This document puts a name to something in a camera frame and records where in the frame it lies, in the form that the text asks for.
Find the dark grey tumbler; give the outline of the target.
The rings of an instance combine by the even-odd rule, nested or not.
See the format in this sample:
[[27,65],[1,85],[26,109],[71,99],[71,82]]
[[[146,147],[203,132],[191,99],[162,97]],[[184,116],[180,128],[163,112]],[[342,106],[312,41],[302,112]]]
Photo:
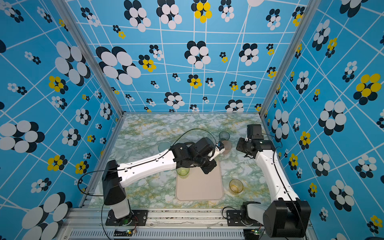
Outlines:
[[226,131],[222,131],[219,133],[219,139],[221,142],[228,141],[230,139],[230,137],[231,137],[230,133],[228,133]]

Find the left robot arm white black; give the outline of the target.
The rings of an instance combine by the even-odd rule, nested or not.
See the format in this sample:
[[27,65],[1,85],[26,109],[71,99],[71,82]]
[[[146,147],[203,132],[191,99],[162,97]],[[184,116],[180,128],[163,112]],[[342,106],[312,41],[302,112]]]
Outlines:
[[216,166],[215,157],[224,152],[222,142],[214,143],[202,138],[196,143],[175,143],[167,150],[126,164],[109,161],[102,176],[104,205],[111,208],[106,223],[108,226],[129,224],[134,213],[127,199],[125,187],[148,176],[180,168],[201,168],[209,174]]

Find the teal textured cup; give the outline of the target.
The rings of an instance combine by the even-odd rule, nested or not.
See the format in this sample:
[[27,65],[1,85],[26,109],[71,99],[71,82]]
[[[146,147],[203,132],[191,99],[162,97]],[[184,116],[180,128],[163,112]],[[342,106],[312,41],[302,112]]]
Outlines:
[[168,150],[171,147],[171,144],[169,142],[161,142],[158,145],[158,151],[161,153],[163,151]]

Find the green smooth glass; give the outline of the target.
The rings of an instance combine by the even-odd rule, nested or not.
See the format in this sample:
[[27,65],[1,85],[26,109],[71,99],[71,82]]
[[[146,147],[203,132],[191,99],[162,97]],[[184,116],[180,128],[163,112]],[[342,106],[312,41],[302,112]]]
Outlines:
[[178,177],[181,179],[186,179],[189,175],[190,169],[189,168],[178,168],[177,174]]

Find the amber yellow glass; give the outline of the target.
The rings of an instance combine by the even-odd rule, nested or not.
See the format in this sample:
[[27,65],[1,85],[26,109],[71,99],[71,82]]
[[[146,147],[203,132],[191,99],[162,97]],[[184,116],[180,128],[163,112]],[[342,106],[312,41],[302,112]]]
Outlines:
[[230,191],[234,194],[239,194],[244,190],[244,185],[239,179],[232,179],[229,183]]

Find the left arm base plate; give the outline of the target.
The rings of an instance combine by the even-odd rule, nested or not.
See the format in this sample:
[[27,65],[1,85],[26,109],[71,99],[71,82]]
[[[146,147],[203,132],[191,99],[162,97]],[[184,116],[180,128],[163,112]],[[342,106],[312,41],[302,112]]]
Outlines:
[[148,210],[133,210],[131,213],[121,219],[117,219],[113,210],[109,210],[106,219],[106,226],[145,226],[148,218]]

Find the pink textured cup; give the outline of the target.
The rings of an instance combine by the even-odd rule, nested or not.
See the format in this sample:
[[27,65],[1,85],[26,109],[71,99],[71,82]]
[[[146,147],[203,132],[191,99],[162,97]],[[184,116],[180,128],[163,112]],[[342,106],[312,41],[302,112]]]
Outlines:
[[231,141],[222,141],[224,147],[225,147],[225,150],[222,152],[223,155],[227,155],[231,152],[232,150],[232,142]]

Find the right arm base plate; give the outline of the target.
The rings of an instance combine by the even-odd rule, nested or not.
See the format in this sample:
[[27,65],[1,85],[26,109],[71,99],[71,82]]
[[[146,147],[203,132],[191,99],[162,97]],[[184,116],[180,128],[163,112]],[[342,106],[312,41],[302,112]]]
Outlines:
[[263,227],[260,222],[255,220],[245,221],[243,220],[243,215],[240,210],[225,210],[224,217],[227,219],[227,224],[229,227]]

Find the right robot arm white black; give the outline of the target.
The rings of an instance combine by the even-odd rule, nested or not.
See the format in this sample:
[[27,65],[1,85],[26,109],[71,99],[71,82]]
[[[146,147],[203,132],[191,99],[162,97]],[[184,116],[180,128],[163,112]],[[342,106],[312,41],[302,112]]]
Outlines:
[[247,125],[246,138],[239,138],[237,151],[256,161],[270,192],[271,204],[243,202],[241,221],[246,226],[260,223],[270,238],[306,238],[311,215],[307,201],[300,200],[279,163],[272,141],[263,138],[260,124]]

